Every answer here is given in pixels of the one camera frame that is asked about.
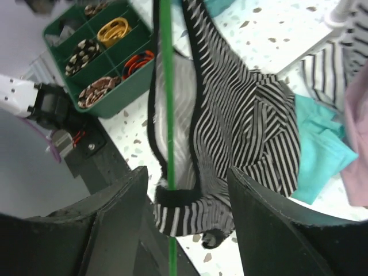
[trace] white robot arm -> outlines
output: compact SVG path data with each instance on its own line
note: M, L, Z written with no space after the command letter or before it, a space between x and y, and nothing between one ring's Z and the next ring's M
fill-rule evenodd
M0 108L22 118L27 118L39 93L34 82L0 75Z
M89 117L76 111L61 86L5 75L0 75L0 108L14 116L35 121L45 129L63 129L72 136L84 127Z

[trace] green rod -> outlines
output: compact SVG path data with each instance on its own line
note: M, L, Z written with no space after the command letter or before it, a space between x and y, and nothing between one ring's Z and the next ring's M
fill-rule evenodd
M162 60L166 89L166 117L167 117L167 150L168 167L167 181L169 190L175 190L175 162L174 162L174 99L173 99L173 39L171 37L171 1L160 1L160 33ZM177 240L170 237L169 242L169 270L170 276L177 276Z

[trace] striped clothing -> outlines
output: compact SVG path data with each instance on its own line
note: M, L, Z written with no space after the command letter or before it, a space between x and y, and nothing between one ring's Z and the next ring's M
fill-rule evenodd
M227 170L236 166L290 196L300 161L294 95L275 75L250 71L221 37L203 0L182 0L193 60L175 52L176 191L167 190L166 95L154 0L155 70L148 99L148 139L162 167L155 221L161 233L203 233L215 248L234 230Z
M340 112L344 92L368 59L368 4L356 1L346 31L317 53L301 61L301 71L310 96Z

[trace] turquoise fabric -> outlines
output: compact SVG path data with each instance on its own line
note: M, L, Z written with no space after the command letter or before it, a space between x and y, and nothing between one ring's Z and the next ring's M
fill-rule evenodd
M311 98L296 95L301 160L298 188L292 197L312 204L328 180L358 155L342 142L344 126L333 119L336 113Z
M181 7L181 0L171 0L172 3L176 6ZM230 7L235 0L204 0L203 2L206 4L207 11L209 15L214 18L220 15L224 10Z

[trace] speckled white surface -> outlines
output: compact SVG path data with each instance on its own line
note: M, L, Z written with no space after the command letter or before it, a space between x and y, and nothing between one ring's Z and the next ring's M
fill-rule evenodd
M294 39L303 29L312 28L321 22L327 8L336 2L237 0L214 21L249 67L261 67L277 55L277 51L289 42L288 39ZM141 15L151 22L151 0L135 0L133 3ZM189 54L186 31L180 18L175 18L175 46ZM286 78L286 83L295 93L308 95L297 68L291 69L283 78ZM131 168L142 165L148 167L148 195L153 199L155 184L160 177L160 166L147 140L147 97L148 94L145 93L113 118L101 122ZM339 176L328 182L309 208L351 220L368 219L368 210L348 205ZM180 237L178 241L201 275L243 275L235 235L223 242L219 248L210 251L202 248L198 235Z

